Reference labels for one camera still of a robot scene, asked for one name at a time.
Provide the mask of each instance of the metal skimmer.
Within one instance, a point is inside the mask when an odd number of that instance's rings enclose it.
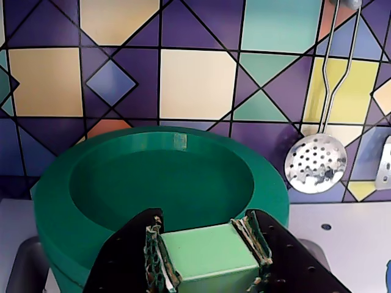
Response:
[[[353,51],[356,45],[361,5],[358,8],[346,70],[330,94],[326,68],[339,7],[340,0],[337,0],[322,68],[326,94],[324,97],[318,133],[304,137],[296,142],[289,150],[287,158],[285,159],[285,176],[287,177],[288,182],[297,191],[305,194],[324,192],[336,185],[342,179],[348,161],[346,150],[342,143],[325,132],[330,119],[330,112],[335,95],[350,72]]]

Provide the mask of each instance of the cream tile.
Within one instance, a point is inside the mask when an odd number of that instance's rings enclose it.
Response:
[[[9,50],[18,116],[82,116],[78,48]]]
[[[377,91],[374,92],[373,97],[378,102],[384,115],[388,115],[391,112],[391,80],[377,89]]]
[[[231,111],[235,69],[226,52],[162,50],[161,118],[220,119]]]
[[[305,136],[310,134],[315,134],[318,132],[318,124],[304,124],[301,126],[301,133]],[[361,135],[362,126],[346,126],[346,125],[328,125],[326,128],[326,134],[329,134],[332,137],[338,139],[343,146],[347,146],[353,140],[358,138]]]
[[[80,0],[81,28],[99,45],[122,45],[159,9],[159,0]]]
[[[76,144],[81,143],[81,142],[83,142],[85,140],[86,140],[86,138],[83,136],[78,142],[76,142]]]

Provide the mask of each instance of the green bowl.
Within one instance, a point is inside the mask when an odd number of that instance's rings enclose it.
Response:
[[[82,291],[104,241],[144,209],[162,208],[166,231],[177,231],[227,223],[249,208],[286,225],[289,206],[265,158],[232,139],[176,127],[126,129],[74,146],[42,176],[34,204],[64,292]]]

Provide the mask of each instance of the green cube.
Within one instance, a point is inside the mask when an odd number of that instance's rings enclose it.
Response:
[[[231,224],[161,235],[182,277],[179,293],[245,292],[259,265]]]

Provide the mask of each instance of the yellow tile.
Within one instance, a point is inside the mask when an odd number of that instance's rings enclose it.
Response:
[[[78,48],[9,50],[18,116],[82,116]]]
[[[122,45],[159,9],[159,0],[80,0],[81,28],[99,45]]]
[[[345,72],[346,64],[347,60],[329,59],[327,74],[331,90]],[[320,121],[325,94],[322,66],[323,58],[316,58],[304,111],[304,122]],[[364,123],[377,70],[378,63],[352,61],[350,74],[335,97],[330,115],[331,123]]]
[[[358,201],[363,201],[376,190],[374,181],[351,181],[348,189]]]

